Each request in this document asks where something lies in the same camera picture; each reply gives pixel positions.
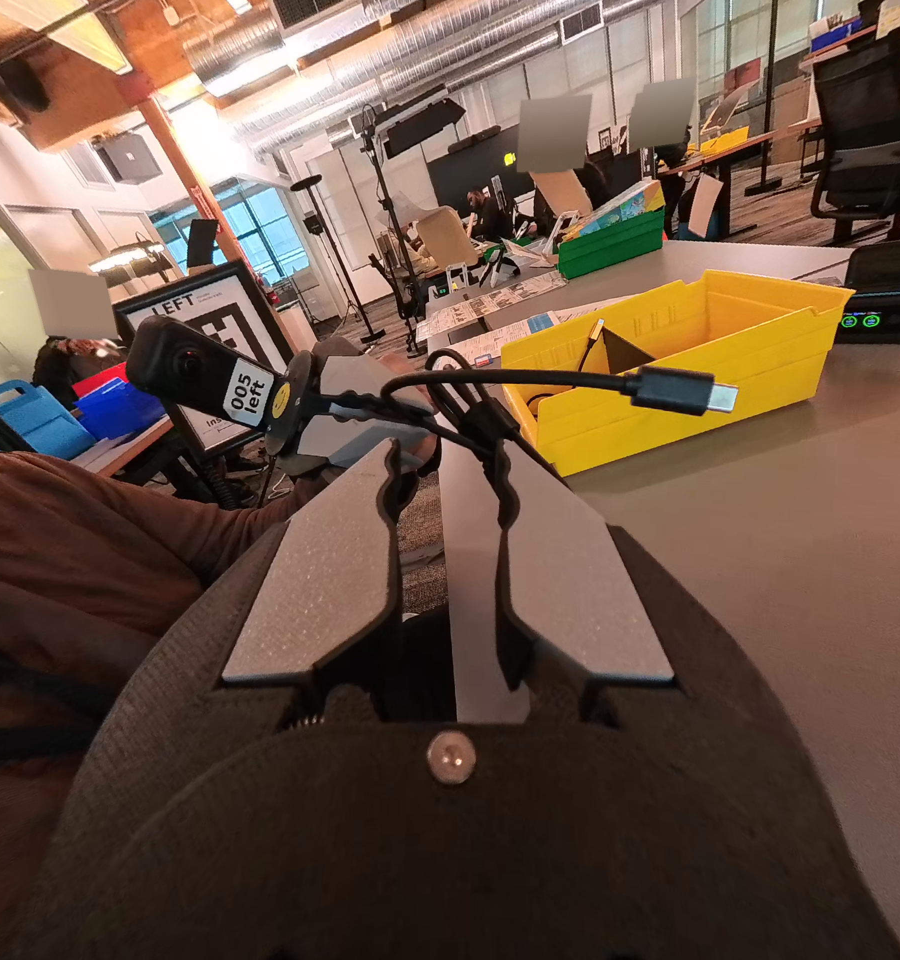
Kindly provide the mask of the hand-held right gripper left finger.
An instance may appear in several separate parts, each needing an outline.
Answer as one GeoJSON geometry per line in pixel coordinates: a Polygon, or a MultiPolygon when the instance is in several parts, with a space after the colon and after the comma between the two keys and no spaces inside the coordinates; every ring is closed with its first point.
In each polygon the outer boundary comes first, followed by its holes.
{"type": "Polygon", "coordinates": [[[223,702],[267,724],[330,717],[363,696],[390,721],[401,642],[396,494],[399,443],[384,439],[232,568],[241,619],[223,663],[223,702]]]}

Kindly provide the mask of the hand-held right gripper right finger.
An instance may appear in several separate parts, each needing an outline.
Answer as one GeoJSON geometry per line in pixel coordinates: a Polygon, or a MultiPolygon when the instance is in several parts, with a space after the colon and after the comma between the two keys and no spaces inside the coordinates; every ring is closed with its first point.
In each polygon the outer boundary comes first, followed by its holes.
{"type": "Polygon", "coordinates": [[[610,528],[518,442],[497,443],[496,656],[507,686],[544,665],[581,691],[667,686],[675,670],[610,528]]]}

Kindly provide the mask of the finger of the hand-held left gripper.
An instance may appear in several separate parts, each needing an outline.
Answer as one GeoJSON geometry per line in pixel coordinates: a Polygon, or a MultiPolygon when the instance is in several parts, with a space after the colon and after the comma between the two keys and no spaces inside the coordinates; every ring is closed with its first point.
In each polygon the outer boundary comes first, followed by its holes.
{"type": "Polygon", "coordinates": [[[327,470],[347,470],[384,441],[399,445],[399,473],[417,474],[437,453],[439,437],[420,426],[379,418],[313,418],[299,437],[298,456],[303,465],[298,476],[317,477],[327,470]]]}
{"type": "Polygon", "coordinates": [[[396,373],[372,355],[330,355],[316,365],[316,414],[339,421],[432,421],[433,407],[410,385],[384,394],[396,373]]]}

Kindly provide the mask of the person's left forearm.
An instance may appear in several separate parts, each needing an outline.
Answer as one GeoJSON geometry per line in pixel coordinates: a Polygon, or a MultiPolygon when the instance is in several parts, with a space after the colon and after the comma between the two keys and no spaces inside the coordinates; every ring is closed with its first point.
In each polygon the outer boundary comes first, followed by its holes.
{"type": "Polygon", "coordinates": [[[306,476],[263,509],[223,510],[0,453],[0,655],[119,688],[206,590],[342,473],[306,476]]]}

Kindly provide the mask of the dark blue plastic bin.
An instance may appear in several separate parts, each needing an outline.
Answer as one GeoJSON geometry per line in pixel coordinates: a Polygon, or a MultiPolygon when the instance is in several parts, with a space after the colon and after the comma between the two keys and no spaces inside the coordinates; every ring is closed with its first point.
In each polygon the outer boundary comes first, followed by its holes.
{"type": "Polygon", "coordinates": [[[119,377],[86,393],[74,409],[79,423],[97,441],[138,434],[167,416],[158,398],[119,377]]]}

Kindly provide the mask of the black light stand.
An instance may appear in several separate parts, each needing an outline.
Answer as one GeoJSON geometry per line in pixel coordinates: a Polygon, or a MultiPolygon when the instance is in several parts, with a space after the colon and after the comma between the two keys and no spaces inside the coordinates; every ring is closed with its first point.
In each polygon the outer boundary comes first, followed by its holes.
{"type": "Polygon", "coordinates": [[[289,189],[294,194],[304,193],[309,198],[312,206],[312,216],[318,222],[320,232],[329,244],[332,256],[336,261],[336,266],[338,267],[338,275],[349,294],[349,302],[356,308],[360,321],[365,327],[365,333],[359,337],[359,341],[364,347],[366,347],[368,350],[371,350],[378,346],[379,341],[385,334],[385,331],[383,329],[373,328],[367,310],[360,299],[360,295],[357,293],[356,287],[349,273],[348,266],[345,262],[345,258],[343,257],[340,247],[336,241],[334,232],[324,216],[324,211],[317,196],[317,187],[322,180],[323,176],[321,174],[305,176],[297,181],[294,181],[290,185],[289,189]]]}

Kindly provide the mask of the printed paper sheets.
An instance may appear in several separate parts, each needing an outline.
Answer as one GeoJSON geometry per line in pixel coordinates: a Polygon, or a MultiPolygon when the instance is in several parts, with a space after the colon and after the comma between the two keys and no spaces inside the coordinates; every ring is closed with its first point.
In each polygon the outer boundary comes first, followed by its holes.
{"type": "Polygon", "coordinates": [[[516,306],[535,297],[563,288],[568,280],[557,270],[523,279],[510,286],[467,296],[458,302],[428,309],[426,318],[415,330],[417,342],[426,342],[435,335],[456,330],[486,319],[492,313],[516,306]]]}

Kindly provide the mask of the light blue plastic case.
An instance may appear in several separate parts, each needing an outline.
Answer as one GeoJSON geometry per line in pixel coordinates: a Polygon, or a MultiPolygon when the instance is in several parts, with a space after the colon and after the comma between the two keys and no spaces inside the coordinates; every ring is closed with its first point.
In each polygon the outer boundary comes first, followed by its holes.
{"type": "Polygon", "coordinates": [[[44,387],[19,379],[0,383],[0,417],[34,451],[73,460],[96,438],[44,387]]]}

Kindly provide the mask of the beige chair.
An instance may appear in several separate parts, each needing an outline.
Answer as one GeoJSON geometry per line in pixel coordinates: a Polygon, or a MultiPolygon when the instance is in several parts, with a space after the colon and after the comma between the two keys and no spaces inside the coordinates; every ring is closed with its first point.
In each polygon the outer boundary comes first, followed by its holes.
{"type": "Polygon", "coordinates": [[[481,255],[471,242],[457,211],[439,206],[415,223],[416,232],[440,270],[463,265],[475,268],[481,255]]]}

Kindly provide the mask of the black hanging speaker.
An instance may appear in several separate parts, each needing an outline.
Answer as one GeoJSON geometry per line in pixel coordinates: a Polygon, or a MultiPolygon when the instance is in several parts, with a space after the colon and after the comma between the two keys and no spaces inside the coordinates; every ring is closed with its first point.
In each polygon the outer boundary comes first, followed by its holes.
{"type": "Polygon", "coordinates": [[[114,183],[141,186],[159,178],[162,171],[145,139],[128,131],[91,141],[97,159],[114,183]]]}

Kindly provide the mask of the black studio light panel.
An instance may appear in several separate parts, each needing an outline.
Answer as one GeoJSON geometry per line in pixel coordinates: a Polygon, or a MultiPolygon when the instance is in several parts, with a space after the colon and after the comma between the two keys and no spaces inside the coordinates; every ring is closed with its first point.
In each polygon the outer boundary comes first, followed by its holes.
{"type": "Polygon", "coordinates": [[[413,101],[364,114],[359,136],[392,160],[456,126],[465,115],[465,108],[439,87],[413,101]]]}

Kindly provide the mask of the yellow plastic bin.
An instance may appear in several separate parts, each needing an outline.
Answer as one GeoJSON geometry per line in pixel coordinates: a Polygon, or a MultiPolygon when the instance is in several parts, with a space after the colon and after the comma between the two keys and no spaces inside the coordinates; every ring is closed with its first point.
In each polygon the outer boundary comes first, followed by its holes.
{"type": "Polygon", "coordinates": [[[644,363],[713,375],[738,389],[733,411],[701,416],[632,406],[607,390],[504,385],[524,438],[564,477],[812,399],[852,291],[706,270],[503,345],[506,372],[621,375],[644,363]]]}

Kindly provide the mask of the green plastic bin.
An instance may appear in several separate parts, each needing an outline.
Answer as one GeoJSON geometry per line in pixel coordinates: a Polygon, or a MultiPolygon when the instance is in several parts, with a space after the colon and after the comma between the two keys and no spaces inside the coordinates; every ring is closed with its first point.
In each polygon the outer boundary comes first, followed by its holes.
{"type": "Polygon", "coordinates": [[[661,207],[563,241],[556,269],[569,281],[660,250],[664,213],[661,207]]]}

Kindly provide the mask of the colourful printed box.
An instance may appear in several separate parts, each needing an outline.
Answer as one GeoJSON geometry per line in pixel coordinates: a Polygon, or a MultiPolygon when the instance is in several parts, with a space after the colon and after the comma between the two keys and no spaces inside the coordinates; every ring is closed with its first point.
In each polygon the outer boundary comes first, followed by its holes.
{"type": "Polygon", "coordinates": [[[665,199],[661,182],[655,178],[645,177],[607,200],[588,217],[581,220],[576,228],[576,236],[594,234],[645,213],[662,210],[664,207],[665,199]]]}

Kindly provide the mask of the black power station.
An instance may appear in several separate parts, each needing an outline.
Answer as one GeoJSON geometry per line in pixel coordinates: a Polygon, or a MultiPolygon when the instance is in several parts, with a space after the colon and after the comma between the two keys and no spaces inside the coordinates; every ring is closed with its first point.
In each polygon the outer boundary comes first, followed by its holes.
{"type": "Polygon", "coordinates": [[[900,240],[855,248],[842,285],[853,294],[835,344],[900,344],[900,240]]]}

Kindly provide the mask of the wooden desk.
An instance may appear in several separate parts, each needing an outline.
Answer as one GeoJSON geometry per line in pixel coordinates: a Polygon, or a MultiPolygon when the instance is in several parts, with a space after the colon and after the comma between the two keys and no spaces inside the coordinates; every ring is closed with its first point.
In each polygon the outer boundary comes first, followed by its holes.
{"type": "Polygon", "coordinates": [[[671,177],[681,177],[684,174],[695,172],[709,172],[709,175],[719,180],[720,196],[717,198],[715,211],[717,214],[718,237],[725,240],[735,234],[732,230],[732,171],[734,167],[744,161],[762,157],[767,145],[777,136],[775,130],[744,138],[742,133],[732,132],[719,136],[716,140],[720,149],[699,151],[682,165],[669,170],[664,164],[659,164],[657,178],[662,182],[671,177]]]}

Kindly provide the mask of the black office chair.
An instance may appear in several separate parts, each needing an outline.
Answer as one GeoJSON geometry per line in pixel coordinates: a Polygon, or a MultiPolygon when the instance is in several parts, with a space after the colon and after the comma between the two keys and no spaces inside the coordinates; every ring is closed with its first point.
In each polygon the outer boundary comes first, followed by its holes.
{"type": "Polygon", "coordinates": [[[853,226],[891,221],[900,239],[900,28],[814,65],[823,157],[811,214],[834,224],[832,247],[853,226]]]}

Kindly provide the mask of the silver ventilation duct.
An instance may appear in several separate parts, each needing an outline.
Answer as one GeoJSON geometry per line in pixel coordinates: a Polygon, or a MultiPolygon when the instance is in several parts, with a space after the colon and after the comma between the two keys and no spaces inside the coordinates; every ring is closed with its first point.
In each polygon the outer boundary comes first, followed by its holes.
{"type": "Polygon", "coordinates": [[[449,71],[593,5],[585,1],[438,4],[223,109],[256,157],[311,138],[364,107],[394,104],[449,71]]]}

